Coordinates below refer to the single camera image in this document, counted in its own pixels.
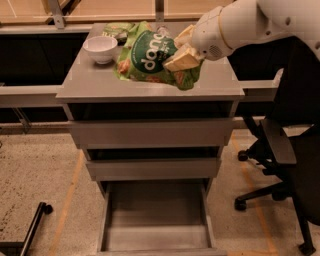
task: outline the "cabinet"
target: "cabinet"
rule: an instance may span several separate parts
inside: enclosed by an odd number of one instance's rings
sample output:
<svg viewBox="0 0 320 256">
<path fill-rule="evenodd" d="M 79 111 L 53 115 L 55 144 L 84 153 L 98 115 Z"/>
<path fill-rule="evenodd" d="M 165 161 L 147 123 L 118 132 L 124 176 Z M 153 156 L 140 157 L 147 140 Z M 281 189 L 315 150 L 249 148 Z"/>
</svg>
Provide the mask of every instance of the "cabinet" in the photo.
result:
<svg viewBox="0 0 320 256">
<path fill-rule="evenodd" d="M 173 36 L 188 25 L 166 23 Z M 228 60 L 205 61 L 189 91 L 120 81 L 112 68 L 81 50 L 56 96 L 105 198 L 97 255 L 226 255 L 206 195 L 244 96 Z"/>
</svg>

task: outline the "bowl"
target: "bowl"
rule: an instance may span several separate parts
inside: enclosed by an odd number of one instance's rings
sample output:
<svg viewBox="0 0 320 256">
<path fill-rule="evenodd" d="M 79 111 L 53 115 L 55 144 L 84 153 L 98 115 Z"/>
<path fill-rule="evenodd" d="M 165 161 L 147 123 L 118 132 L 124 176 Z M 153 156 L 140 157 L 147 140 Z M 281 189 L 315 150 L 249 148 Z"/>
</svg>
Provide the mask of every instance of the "bowl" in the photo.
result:
<svg viewBox="0 0 320 256">
<path fill-rule="evenodd" d="M 110 36 L 96 36 L 87 39 L 82 47 L 99 64 L 106 64 L 115 58 L 117 39 Z"/>
</svg>

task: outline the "chip bag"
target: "chip bag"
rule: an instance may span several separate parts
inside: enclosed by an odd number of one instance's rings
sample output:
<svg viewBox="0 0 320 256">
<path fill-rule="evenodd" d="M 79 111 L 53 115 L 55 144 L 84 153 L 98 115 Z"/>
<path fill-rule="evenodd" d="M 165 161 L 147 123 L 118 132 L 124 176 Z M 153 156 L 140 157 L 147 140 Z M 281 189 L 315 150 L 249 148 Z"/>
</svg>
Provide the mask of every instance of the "chip bag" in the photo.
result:
<svg viewBox="0 0 320 256">
<path fill-rule="evenodd" d="M 199 79 L 201 64 L 176 72 L 162 65 L 177 50 L 172 38 L 153 32 L 148 22 L 140 22 L 128 32 L 127 42 L 115 65 L 115 73 L 121 80 L 166 83 L 181 90 L 191 89 Z"/>
</svg>

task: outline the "drawer front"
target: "drawer front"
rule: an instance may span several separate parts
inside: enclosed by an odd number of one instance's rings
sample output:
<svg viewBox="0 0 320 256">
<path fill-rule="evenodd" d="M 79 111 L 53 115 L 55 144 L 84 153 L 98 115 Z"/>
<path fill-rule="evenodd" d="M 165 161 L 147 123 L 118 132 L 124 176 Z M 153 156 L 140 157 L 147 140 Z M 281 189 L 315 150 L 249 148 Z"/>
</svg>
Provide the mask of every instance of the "drawer front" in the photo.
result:
<svg viewBox="0 0 320 256">
<path fill-rule="evenodd" d="M 97 255 L 226 255 L 201 181 L 108 183 Z"/>
<path fill-rule="evenodd" d="M 214 178 L 220 159 L 146 159 L 88 161 L 94 181 Z"/>
<path fill-rule="evenodd" d="M 72 122 L 81 148 L 149 148 L 227 145 L 232 119 L 192 121 Z"/>
</svg>

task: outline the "floor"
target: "floor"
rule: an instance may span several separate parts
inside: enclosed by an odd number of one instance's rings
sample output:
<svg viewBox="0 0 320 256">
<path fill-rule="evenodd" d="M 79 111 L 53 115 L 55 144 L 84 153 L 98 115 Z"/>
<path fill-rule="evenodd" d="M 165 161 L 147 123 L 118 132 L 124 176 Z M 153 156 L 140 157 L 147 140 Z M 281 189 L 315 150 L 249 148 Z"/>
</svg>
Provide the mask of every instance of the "floor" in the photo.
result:
<svg viewBox="0 0 320 256">
<path fill-rule="evenodd" d="M 254 162 L 237 161 L 238 150 L 253 141 L 248 130 L 234 130 L 224 148 L 207 198 L 216 245 L 230 256 L 301 255 L 297 245 L 302 237 L 290 199 L 251 201 L 245 212 L 233 208 L 238 195 L 276 181 L 261 175 Z M 64 127 L 32 128 L 27 134 L 0 129 L 0 163 L 0 242 L 23 241 L 43 201 L 54 212 L 42 218 L 29 255 L 95 255 L 104 200 Z M 311 230 L 318 248 L 314 256 L 319 256 L 320 227 L 311 225 Z"/>
</svg>

